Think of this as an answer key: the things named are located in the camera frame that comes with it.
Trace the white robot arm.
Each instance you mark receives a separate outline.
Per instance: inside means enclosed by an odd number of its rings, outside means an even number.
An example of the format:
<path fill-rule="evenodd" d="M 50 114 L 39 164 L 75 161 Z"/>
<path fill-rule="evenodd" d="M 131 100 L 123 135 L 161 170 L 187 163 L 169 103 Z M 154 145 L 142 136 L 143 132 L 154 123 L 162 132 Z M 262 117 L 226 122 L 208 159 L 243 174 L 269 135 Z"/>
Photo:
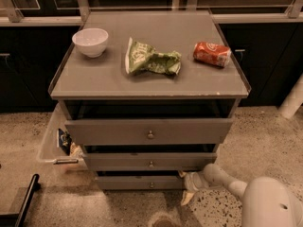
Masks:
<path fill-rule="evenodd" d="M 278 107 L 243 107 L 218 159 L 183 172 L 181 204 L 221 190 L 241 205 L 240 227 L 303 227 L 302 80 Z"/>

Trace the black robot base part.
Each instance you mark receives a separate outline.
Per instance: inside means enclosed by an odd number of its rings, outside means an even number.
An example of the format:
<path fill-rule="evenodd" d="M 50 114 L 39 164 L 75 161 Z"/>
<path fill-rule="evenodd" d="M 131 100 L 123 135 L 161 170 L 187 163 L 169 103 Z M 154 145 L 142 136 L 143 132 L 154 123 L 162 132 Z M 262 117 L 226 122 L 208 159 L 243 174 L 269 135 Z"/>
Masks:
<path fill-rule="evenodd" d="M 33 195 L 41 188 L 39 179 L 39 174 L 34 174 L 31 177 L 27 192 L 17 213 L 0 215 L 0 227 L 23 227 Z"/>

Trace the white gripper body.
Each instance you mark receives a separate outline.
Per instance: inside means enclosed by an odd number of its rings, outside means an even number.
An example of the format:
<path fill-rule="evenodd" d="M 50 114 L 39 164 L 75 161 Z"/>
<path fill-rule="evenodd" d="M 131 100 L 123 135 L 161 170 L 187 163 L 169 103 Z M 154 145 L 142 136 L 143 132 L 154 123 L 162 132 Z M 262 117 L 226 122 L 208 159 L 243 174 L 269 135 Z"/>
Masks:
<path fill-rule="evenodd" d="M 184 178 L 186 190 L 190 193 L 198 192 L 204 188 L 209 188 L 209 183 L 205 179 L 202 171 L 188 172 Z"/>

